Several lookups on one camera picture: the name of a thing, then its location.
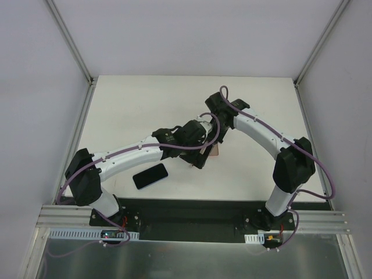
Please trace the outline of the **blue smartphone black screen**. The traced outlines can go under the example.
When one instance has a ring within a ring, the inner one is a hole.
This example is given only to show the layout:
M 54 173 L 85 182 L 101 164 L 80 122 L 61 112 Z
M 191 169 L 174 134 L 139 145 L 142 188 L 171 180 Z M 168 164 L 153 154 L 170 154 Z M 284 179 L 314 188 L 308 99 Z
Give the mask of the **blue smartphone black screen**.
M 133 175 L 133 182 L 137 190 L 142 190 L 168 177 L 168 171 L 163 163 L 152 166 Z

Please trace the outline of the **pink phone case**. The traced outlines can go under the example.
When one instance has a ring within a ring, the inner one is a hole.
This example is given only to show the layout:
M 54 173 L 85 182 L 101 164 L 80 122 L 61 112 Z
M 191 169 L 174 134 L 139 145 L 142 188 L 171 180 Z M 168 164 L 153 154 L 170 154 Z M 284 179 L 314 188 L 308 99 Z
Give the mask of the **pink phone case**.
M 219 145 L 214 144 L 210 146 L 209 156 L 218 156 L 219 155 Z

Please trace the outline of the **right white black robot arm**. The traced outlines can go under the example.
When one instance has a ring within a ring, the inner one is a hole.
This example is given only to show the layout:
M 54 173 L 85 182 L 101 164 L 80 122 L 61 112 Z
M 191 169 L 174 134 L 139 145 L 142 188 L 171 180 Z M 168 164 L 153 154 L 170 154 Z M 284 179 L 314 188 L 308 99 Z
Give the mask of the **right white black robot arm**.
M 261 210 L 251 217 L 250 223 L 264 231 L 277 228 L 296 191 L 316 171 L 314 161 L 306 155 L 313 154 L 310 141 L 305 137 L 287 138 L 285 134 L 274 131 L 274 128 L 263 124 L 258 114 L 241 99 L 228 103 L 217 92 L 208 97 L 205 104 L 220 121 L 220 139 L 228 129 L 236 129 L 251 137 L 275 160 L 274 189 Z

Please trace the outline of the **aluminium front rail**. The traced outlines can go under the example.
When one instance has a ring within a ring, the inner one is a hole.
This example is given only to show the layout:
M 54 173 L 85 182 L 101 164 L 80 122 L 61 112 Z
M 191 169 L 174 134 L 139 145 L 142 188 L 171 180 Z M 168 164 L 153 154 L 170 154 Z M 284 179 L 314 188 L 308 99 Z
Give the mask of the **aluminium front rail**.
M 44 205 L 36 227 L 85 228 L 89 226 L 92 209 L 69 205 Z

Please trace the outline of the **beige phone with case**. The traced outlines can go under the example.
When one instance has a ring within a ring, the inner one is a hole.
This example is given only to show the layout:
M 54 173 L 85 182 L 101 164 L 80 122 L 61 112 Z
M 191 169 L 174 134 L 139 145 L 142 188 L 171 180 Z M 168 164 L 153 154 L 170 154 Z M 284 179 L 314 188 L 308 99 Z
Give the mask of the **beige phone with case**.
M 209 145 L 205 148 L 203 148 L 201 151 L 200 151 L 200 154 L 202 155 L 203 158 L 208 158 L 211 151 L 213 149 L 213 145 Z

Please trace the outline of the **right aluminium frame post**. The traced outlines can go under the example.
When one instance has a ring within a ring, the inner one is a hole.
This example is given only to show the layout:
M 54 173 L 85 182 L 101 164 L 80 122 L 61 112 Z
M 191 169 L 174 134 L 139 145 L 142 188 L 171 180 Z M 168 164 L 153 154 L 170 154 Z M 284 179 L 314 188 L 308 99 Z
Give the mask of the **right aluminium frame post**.
M 335 8 L 334 12 L 332 13 L 329 21 L 325 25 L 323 31 L 321 32 L 319 38 L 317 39 L 314 47 L 312 48 L 309 56 L 307 57 L 304 65 L 302 66 L 300 72 L 294 79 L 294 87 L 298 88 L 301 84 L 302 80 L 305 78 L 306 74 L 310 70 L 312 64 L 315 62 L 316 58 L 320 54 L 323 46 L 325 46 L 327 40 L 331 36 L 331 33 L 334 31 L 334 28 L 337 26 L 338 22 L 340 21 L 342 15 L 347 10 L 351 0 L 341 0 L 337 7 Z

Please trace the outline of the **left aluminium frame post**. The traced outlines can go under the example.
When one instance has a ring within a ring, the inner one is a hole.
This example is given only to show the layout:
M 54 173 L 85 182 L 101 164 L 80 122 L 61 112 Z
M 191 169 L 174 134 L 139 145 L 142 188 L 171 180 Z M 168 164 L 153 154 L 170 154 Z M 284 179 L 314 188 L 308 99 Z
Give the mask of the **left aluminium frame post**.
M 89 85 L 93 85 L 95 79 L 92 76 L 91 72 L 88 70 L 88 67 L 78 50 L 78 47 L 62 17 L 61 12 L 59 11 L 55 1 L 53 0 L 45 0 L 44 4 L 46 5 L 47 9 L 49 10 L 57 28 L 59 29 L 59 32 L 64 40 L 64 42 L 67 45 L 67 48 L 69 49 L 73 59 L 75 60 L 78 68 L 80 69 L 81 73 L 83 74 L 86 82 Z

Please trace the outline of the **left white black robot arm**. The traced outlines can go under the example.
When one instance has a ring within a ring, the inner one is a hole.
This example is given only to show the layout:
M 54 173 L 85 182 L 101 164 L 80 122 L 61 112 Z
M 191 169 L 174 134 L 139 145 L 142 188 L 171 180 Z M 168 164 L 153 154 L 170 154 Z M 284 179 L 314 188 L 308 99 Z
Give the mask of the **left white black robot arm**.
M 77 206 L 90 206 L 102 213 L 110 226 L 123 219 L 119 201 L 102 187 L 102 182 L 133 167 L 202 148 L 213 125 L 201 119 L 190 120 L 176 128 L 160 128 L 151 135 L 114 151 L 89 153 L 84 148 L 75 153 L 65 177 Z

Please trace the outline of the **aluminium frame post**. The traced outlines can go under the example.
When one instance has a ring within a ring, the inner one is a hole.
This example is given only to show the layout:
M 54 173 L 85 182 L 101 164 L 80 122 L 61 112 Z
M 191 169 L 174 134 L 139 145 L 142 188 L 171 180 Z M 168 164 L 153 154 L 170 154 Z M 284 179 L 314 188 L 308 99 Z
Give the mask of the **aluminium frame post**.
M 341 0 L 337 7 L 335 8 L 334 12 L 332 13 L 329 21 L 325 25 L 323 31 L 321 32 L 319 38 L 317 39 L 314 47 L 312 48 L 309 56 L 307 57 L 304 65 L 302 66 L 300 72 L 294 79 L 294 87 L 298 88 L 301 84 L 302 80 L 305 78 L 306 74 L 310 70 L 312 64 L 315 62 L 316 58 L 320 54 L 323 46 L 325 46 L 327 40 L 331 36 L 331 33 L 334 31 L 334 28 L 337 26 L 338 22 L 340 21 L 342 15 L 347 10 L 351 0 Z
M 93 85 L 95 79 L 92 76 L 91 72 L 88 70 L 88 67 L 78 50 L 78 47 L 62 17 L 61 12 L 59 11 L 55 1 L 53 0 L 45 0 L 44 4 L 46 5 L 47 9 L 49 10 L 57 28 L 59 29 L 59 32 L 64 40 L 64 42 L 67 45 L 67 48 L 69 49 L 73 59 L 75 60 L 78 68 L 80 69 L 81 73 L 83 74 L 86 82 L 89 85 Z

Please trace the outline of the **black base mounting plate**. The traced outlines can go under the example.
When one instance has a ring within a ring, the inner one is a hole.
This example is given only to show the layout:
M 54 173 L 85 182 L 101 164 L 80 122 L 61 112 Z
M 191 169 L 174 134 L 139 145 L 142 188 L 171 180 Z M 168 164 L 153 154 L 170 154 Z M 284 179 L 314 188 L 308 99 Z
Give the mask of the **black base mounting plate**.
M 121 198 L 125 228 L 142 241 L 243 243 L 262 201 Z

